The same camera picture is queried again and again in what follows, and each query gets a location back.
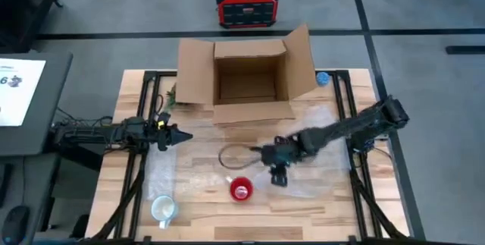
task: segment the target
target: clear plastic sheet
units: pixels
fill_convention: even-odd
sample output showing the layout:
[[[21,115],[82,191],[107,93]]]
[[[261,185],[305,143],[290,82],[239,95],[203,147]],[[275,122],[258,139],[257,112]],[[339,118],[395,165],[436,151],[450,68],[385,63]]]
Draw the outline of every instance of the clear plastic sheet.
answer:
[[[326,193],[346,176],[349,161],[344,140],[335,140],[318,153],[314,159],[291,165],[288,168],[288,187],[271,184],[269,168],[256,163],[241,170],[228,170],[220,165],[217,154],[228,143],[238,140],[248,146],[270,143],[276,135],[288,135],[306,127],[325,127],[335,121],[324,105],[307,109],[299,121],[283,120],[276,126],[261,123],[240,123],[215,127],[210,117],[197,115],[191,120],[178,121],[179,128],[192,133],[194,138],[168,151],[150,147],[145,167],[144,197],[153,200],[164,194],[177,196],[197,193],[209,187],[229,187],[235,177],[248,177],[258,191],[288,196],[314,197]],[[242,147],[228,149],[224,162],[244,165],[259,154]]]

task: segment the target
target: box flap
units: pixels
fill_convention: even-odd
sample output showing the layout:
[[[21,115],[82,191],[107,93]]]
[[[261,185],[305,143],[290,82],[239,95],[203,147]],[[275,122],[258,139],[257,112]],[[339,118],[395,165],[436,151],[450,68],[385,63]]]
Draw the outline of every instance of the box flap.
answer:
[[[214,101],[214,43],[181,39],[177,70],[177,102]]]
[[[282,55],[286,52],[281,39],[224,41],[215,43],[214,57],[265,57]]]
[[[293,99],[317,87],[308,27],[306,24],[301,25],[283,41],[286,46],[285,75],[288,97]]]
[[[288,102],[261,102],[250,104],[215,105],[214,124],[260,121],[269,119],[294,119]]]

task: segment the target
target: mug handle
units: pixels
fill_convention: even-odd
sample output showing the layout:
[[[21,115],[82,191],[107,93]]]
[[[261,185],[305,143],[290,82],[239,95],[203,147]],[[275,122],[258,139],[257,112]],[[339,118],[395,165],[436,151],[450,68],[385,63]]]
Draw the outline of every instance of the mug handle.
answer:
[[[160,221],[160,224],[158,225],[158,227],[160,229],[167,229],[168,228],[168,225],[170,224],[171,222],[171,219],[167,219],[167,220],[164,220],[164,221]]]

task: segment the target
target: blue ball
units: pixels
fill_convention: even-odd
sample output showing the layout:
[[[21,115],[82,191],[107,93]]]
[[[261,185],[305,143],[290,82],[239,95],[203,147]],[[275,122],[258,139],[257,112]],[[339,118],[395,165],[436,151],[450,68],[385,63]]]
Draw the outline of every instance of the blue ball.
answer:
[[[326,86],[328,82],[330,82],[330,75],[328,73],[321,71],[317,74],[318,86]]]

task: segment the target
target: paper sheet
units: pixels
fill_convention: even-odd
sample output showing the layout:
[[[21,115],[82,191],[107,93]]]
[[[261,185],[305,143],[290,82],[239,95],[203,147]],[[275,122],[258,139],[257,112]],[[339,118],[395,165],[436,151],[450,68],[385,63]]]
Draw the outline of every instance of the paper sheet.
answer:
[[[19,127],[29,109],[45,61],[0,58],[0,127]]]

